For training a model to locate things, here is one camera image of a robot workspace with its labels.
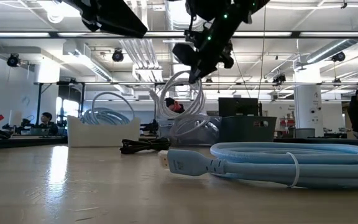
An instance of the wooden table surface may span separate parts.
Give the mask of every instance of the wooden table surface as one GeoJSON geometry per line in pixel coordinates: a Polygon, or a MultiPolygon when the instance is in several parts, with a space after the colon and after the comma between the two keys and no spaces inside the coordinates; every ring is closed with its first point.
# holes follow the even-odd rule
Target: wooden table surface
{"type": "MultiPolygon", "coordinates": [[[[197,150],[209,155],[208,149],[197,150]]],[[[358,190],[180,176],[163,170],[150,151],[0,149],[0,224],[5,223],[358,224],[358,190]]]]}

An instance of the computer monitor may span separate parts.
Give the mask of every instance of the computer monitor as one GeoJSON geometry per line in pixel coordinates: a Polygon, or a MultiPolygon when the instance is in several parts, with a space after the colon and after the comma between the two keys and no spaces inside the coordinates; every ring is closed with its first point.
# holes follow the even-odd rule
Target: computer monitor
{"type": "Polygon", "coordinates": [[[219,98],[219,116],[258,116],[257,98],[219,98]]]}

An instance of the light blue hose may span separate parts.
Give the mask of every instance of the light blue hose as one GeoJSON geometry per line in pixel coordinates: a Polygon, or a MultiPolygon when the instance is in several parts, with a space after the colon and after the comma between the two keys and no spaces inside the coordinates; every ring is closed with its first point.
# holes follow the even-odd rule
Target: light blue hose
{"type": "Polygon", "coordinates": [[[358,188],[358,146],[230,142],[213,145],[211,154],[225,161],[226,174],[215,174],[222,177],[292,185],[298,169],[298,187],[358,188]]]}
{"type": "Polygon", "coordinates": [[[92,101],[92,108],[85,111],[84,115],[81,117],[81,121],[86,124],[112,124],[112,125],[120,125],[120,124],[128,124],[130,123],[130,120],[125,117],[124,115],[113,111],[109,108],[103,108],[103,107],[95,107],[94,103],[95,101],[102,95],[113,95],[118,98],[123,99],[129,106],[129,108],[132,111],[132,119],[135,118],[135,111],[132,108],[131,104],[122,96],[112,93],[112,92],[103,92],[98,95],[96,95],[93,98],[92,101]]]}

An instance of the cable tie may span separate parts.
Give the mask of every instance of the cable tie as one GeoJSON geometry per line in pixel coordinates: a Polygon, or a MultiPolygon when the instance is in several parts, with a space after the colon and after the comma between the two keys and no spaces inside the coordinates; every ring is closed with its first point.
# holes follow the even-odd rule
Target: cable tie
{"type": "Polygon", "coordinates": [[[297,185],[299,180],[299,174],[300,174],[299,162],[298,159],[294,156],[294,154],[290,152],[287,152],[287,154],[291,156],[293,162],[295,163],[295,178],[293,180],[293,183],[291,185],[288,185],[289,188],[293,188],[294,186],[297,185]]]}

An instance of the gray bin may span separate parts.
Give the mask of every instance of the gray bin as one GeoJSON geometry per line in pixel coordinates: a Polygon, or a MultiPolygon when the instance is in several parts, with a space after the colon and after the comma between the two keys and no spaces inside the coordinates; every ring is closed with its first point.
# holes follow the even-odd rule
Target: gray bin
{"type": "Polygon", "coordinates": [[[293,132],[293,138],[314,138],[316,130],[314,128],[296,128],[293,132]]]}
{"type": "Polygon", "coordinates": [[[219,142],[272,142],[275,117],[230,116],[222,118],[219,142]]]}

